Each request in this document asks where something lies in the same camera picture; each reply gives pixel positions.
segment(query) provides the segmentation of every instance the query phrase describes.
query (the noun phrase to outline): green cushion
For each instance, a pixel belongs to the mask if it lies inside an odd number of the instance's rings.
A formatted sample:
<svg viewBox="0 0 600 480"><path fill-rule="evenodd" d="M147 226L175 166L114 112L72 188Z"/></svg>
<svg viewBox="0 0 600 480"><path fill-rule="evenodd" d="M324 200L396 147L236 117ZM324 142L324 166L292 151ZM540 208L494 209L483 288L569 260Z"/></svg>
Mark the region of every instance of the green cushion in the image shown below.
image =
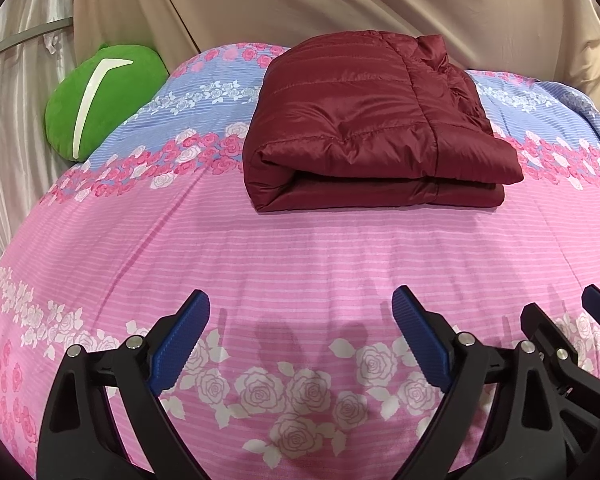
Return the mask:
<svg viewBox="0 0 600 480"><path fill-rule="evenodd" d="M46 138L67 160L87 160L113 130L154 97L168 76L150 48L104 45L49 98Z"/></svg>

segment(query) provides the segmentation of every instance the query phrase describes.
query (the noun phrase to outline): maroon blanket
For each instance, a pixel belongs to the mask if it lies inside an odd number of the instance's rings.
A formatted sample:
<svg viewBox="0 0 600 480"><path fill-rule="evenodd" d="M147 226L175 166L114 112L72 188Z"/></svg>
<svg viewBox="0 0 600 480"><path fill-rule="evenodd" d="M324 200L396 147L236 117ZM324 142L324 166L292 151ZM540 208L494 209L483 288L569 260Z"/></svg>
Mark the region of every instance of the maroon blanket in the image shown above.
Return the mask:
<svg viewBox="0 0 600 480"><path fill-rule="evenodd" d="M341 32L273 60L242 152L258 211L494 207L522 180L441 36Z"/></svg>

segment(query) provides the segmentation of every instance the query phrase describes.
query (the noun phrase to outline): gray bar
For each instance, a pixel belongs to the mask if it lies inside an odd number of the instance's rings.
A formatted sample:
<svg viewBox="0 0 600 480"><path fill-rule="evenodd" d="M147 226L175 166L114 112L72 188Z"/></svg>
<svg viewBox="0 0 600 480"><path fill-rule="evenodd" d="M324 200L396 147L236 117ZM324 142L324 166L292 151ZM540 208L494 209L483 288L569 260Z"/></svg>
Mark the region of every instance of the gray bar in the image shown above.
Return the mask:
<svg viewBox="0 0 600 480"><path fill-rule="evenodd" d="M0 41L0 54L5 50L10 49L12 46L16 46L18 44L24 43L25 41L33 40L43 34L48 32L53 32L55 30L60 30L61 28L71 27L74 24L74 17L62 18L62 20L55 20L54 22L42 23L42 25L37 25L36 27L28 28L27 30L23 30L18 34L14 34L13 36L9 36L4 40Z"/></svg>

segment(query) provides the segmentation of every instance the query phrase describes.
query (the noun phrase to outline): metal pin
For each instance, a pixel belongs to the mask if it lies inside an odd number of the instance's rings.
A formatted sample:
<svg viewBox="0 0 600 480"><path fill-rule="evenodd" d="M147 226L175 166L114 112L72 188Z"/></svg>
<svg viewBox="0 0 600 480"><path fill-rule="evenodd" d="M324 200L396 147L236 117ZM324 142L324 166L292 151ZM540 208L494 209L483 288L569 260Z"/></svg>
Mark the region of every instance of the metal pin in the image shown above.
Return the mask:
<svg viewBox="0 0 600 480"><path fill-rule="evenodd" d="M69 357L78 357L78 355L80 355L81 351L82 351L82 347L80 345L71 345L66 350L66 354Z"/></svg>
<svg viewBox="0 0 600 480"><path fill-rule="evenodd" d="M126 340L126 347L130 350L135 350L136 348L140 348L144 339L141 335L133 335L129 339Z"/></svg>
<svg viewBox="0 0 600 480"><path fill-rule="evenodd" d="M536 345L534 345L531 341L525 340L520 343L520 348L525 354L532 354L536 351Z"/></svg>
<svg viewBox="0 0 600 480"><path fill-rule="evenodd" d="M458 334L458 342L464 346L471 346L475 344L475 337L468 332L461 332Z"/></svg>

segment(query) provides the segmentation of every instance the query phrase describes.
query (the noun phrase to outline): bed sheet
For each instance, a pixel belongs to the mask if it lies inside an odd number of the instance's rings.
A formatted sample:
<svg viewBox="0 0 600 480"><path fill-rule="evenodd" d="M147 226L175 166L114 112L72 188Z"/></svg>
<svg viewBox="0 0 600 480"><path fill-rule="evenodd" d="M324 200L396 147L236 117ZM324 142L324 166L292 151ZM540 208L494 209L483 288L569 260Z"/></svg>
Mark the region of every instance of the bed sheet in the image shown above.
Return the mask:
<svg viewBox="0 0 600 480"><path fill-rule="evenodd" d="M600 377L600 115L557 83L471 72L525 180L493 210L415 206L257 214L240 150L278 46L181 65L42 197L0 261L0 437L34 474L62 353L115 348L194 288L208 327L161 397L211 478L389 479L440 402L393 322L409 285L487 344L522 339L535 301ZM457 464L470 456L482 409ZM132 459L146 460L109 390Z"/></svg>

